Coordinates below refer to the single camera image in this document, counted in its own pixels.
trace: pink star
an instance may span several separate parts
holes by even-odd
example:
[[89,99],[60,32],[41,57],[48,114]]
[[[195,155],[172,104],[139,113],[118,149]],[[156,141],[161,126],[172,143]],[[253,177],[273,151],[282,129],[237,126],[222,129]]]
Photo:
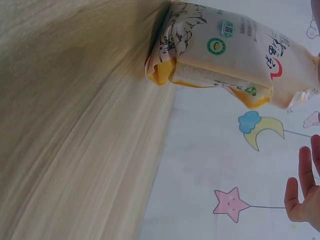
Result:
[[235,223],[237,223],[240,211],[250,208],[249,204],[240,199],[237,187],[228,193],[219,190],[215,190],[214,193],[218,198],[219,203],[213,210],[213,214],[227,214]]

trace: blue cloud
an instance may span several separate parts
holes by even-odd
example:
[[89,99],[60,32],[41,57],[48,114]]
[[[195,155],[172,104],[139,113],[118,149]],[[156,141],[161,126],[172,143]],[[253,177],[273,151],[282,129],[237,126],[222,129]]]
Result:
[[239,121],[239,130],[244,134],[251,133],[251,130],[256,127],[256,124],[259,123],[261,117],[257,111],[248,111],[245,115],[238,118]]

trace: plastic bag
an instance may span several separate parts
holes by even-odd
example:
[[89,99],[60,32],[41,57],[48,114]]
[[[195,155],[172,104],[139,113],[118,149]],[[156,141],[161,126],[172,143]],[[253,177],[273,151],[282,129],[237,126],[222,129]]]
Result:
[[158,85],[223,87],[251,109],[286,109],[318,94],[318,63],[304,46],[246,16],[173,2],[145,76]]

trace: light wood panel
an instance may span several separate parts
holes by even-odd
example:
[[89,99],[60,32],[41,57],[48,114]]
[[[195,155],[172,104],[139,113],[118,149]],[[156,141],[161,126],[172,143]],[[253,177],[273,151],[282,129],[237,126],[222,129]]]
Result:
[[131,240],[173,85],[144,79],[165,0],[0,2],[0,239]]

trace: red logo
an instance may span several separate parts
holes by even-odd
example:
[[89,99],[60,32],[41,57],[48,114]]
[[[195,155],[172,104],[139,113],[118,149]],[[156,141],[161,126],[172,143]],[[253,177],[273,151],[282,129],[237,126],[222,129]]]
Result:
[[273,72],[270,73],[271,81],[273,81],[274,78],[278,78],[278,77],[282,76],[282,65],[281,65],[281,63],[275,57],[273,59],[278,63],[279,70],[276,73],[273,73]]

